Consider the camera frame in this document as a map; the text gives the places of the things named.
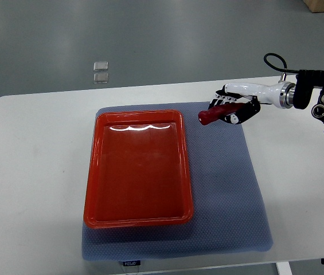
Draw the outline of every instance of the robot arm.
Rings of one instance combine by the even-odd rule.
[[[284,65],[279,69],[267,61],[268,56],[276,56]],[[268,53],[264,61],[270,67],[282,72],[278,84],[272,86],[232,82],[215,93],[207,111],[198,114],[199,121],[207,125],[218,119],[231,124],[240,124],[260,111],[261,104],[272,104],[277,108],[305,109],[311,99],[314,88],[322,88],[318,103],[312,108],[312,116],[324,123],[324,70],[288,70],[285,60],[277,54]],[[297,73],[297,83],[285,81],[286,73]],[[236,103],[237,99],[246,98],[247,103]]]

